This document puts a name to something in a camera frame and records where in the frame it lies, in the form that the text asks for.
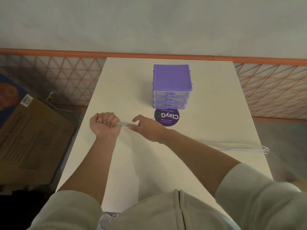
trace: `hand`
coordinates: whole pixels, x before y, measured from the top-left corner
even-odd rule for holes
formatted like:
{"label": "hand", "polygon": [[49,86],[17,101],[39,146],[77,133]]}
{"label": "hand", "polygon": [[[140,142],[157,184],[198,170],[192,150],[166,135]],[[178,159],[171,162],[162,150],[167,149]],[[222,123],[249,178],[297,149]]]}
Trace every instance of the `hand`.
{"label": "hand", "polygon": [[140,133],[150,141],[162,143],[167,131],[166,127],[158,123],[156,120],[146,118],[142,115],[136,116],[132,121],[136,122],[138,120],[140,121],[138,125],[131,124],[128,126],[129,129]]}
{"label": "hand", "polygon": [[114,125],[116,121],[120,119],[114,113],[97,113],[90,118],[90,128],[96,138],[115,137],[117,139],[122,127]]}

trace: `forearm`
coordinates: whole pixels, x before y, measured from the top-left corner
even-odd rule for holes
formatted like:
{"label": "forearm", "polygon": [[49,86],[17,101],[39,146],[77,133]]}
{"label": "forearm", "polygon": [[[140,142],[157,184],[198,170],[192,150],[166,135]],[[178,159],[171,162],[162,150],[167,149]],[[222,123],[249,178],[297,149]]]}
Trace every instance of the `forearm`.
{"label": "forearm", "polygon": [[240,162],[179,132],[167,129],[161,143],[169,147],[215,197],[226,174]]}
{"label": "forearm", "polygon": [[86,193],[102,203],[116,138],[96,139],[90,151],[58,191]]}

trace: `sleeve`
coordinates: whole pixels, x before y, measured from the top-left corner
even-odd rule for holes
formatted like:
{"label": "sleeve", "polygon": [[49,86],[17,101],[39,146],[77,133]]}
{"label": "sleeve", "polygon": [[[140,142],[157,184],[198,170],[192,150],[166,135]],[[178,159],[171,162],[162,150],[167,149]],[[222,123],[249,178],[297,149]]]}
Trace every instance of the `sleeve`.
{"label": "sleeve", "polygon": [[225,176],[216,201],[241,229],[307,228],[307,193],[290,183],[275,182],[244,163]]}
{"label": "sleeve", "polygon": [[89,195],[73,190],[59,191],[49,198],[28,229],[96,229],[101,213],[101,206]]}

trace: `white wall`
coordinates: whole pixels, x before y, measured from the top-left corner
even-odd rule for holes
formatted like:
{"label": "white wall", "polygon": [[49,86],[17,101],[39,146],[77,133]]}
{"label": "white wall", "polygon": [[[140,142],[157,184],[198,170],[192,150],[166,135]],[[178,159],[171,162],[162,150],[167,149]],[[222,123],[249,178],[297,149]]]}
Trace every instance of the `white wall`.
{"label": "white wall", "polygon": [[307,0],[0,0],[0,47],[307,58]]}

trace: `cardboard box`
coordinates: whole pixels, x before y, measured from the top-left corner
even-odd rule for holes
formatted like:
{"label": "cardboard box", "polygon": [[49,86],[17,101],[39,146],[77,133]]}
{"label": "cardboard box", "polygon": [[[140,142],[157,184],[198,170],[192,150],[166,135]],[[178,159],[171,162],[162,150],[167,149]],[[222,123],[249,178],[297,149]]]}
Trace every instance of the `cardboard box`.
{"label": "cardboard box", "polygon": [[0,73],[0,184],[48,184],[74,129]]}

